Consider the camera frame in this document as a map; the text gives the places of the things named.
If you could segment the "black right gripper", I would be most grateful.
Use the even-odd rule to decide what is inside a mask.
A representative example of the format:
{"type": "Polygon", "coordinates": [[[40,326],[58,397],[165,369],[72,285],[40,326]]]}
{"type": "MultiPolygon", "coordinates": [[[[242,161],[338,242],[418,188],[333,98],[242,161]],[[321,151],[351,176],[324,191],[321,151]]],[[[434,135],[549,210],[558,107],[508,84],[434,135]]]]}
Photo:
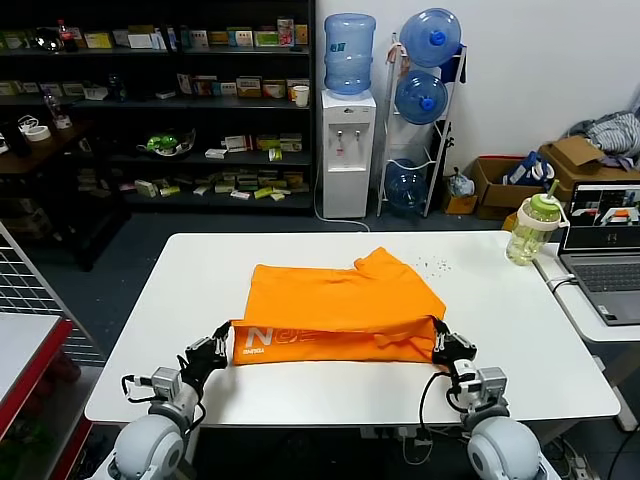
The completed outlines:
{"type": "Polygon", "coordinates": [[[447,324],[440,320],[432,321],[435,340],[432,363],[445,367],[452,382],[452,392],[459,395],[463,385],[477,379],[477,369],[473,363],[477,348],[465,337],[451,333],[447,324]]]}

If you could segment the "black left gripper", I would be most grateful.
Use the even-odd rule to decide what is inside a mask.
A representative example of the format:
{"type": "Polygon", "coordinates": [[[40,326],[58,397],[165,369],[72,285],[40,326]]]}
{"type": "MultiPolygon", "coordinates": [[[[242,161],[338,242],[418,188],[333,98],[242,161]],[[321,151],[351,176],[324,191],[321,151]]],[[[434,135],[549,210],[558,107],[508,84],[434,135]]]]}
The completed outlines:
{"type": "Polygon", "coordinates": [[[230,322],[225,322],[215,330],[213,337],[202,338],[189,346],[185,351],[184,382],[204,385],[212,372],[226,369],[227,356],[234,352],[234,342],[234,328],[230,322]]]}

